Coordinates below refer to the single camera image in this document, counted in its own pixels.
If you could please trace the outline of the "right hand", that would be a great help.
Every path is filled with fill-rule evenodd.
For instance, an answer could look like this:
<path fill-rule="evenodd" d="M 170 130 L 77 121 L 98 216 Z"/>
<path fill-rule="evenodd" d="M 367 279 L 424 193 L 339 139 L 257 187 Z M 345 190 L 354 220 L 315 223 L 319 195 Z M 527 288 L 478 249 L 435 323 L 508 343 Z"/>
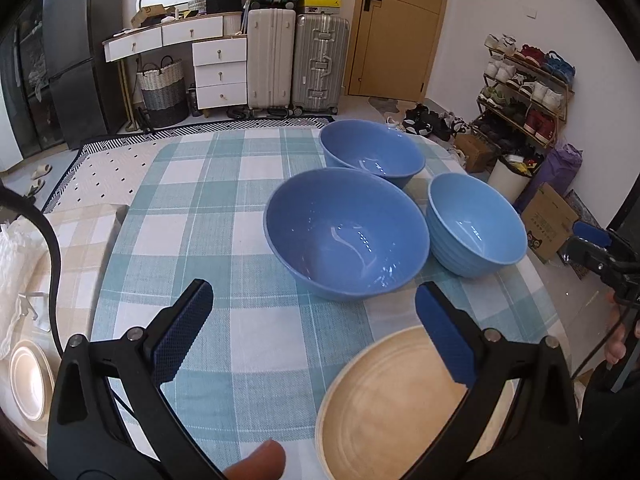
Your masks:
<path fill-rule="evenodd" d="M 611 332 L 611 335 L 604 344 L 603 352 L 605 361 L 610 365 L 615 365 L 626 354 L 626 328 L 624 324 L 618 322 L 620 320 L 620 306 L 616 304 L 614 292 L 608 293 L 608 301 L 611 304 L 611 311 L 606 329 Z"/>

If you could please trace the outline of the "left hand thumb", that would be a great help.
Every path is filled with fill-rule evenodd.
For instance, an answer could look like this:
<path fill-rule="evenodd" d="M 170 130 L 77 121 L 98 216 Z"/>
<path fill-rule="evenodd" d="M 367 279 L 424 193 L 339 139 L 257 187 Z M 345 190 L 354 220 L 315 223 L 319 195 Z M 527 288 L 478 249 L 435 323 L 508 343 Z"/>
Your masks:
<path fill-rule="evenodd" d="M 279 442 L 262 442 L 253 453 L 229 466 L 224 475 L 229 480 L 279 480 L 285 470 L 285 450 Z"/>

